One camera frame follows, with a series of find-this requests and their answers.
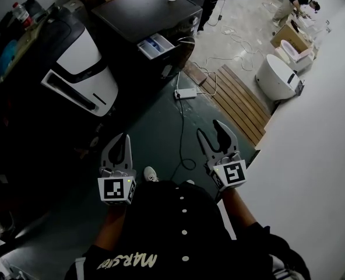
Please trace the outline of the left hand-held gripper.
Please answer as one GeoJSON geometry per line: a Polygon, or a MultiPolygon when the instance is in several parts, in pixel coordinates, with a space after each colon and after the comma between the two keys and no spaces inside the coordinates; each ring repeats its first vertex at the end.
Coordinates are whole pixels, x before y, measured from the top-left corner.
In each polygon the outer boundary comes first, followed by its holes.
{"type": "Polygon", "coordinates": [[[105,146],[101,153],[101,177],[98,180],[100,199],[107,205],[130,205],[136,189],[135,170],[131,169],[132,151],[128,134],[120,133],[105,146]]]}

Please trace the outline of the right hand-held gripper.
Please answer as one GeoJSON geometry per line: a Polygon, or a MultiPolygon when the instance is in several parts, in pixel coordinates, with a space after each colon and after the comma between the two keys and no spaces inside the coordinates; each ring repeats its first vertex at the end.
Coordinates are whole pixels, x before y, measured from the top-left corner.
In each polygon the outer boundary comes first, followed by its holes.
{"type": "Polygon", "coordinates": [[[209,160],[206,165],[208,175],[212,178],[220,192],[236,188],[247,181],[247,167],[238,151],[238,140],[230,128],[219,120],[213,120],[217,132],[218,149],[214,149],[207,135],[200,128],[196,131],[202,153],[209,160]]]}

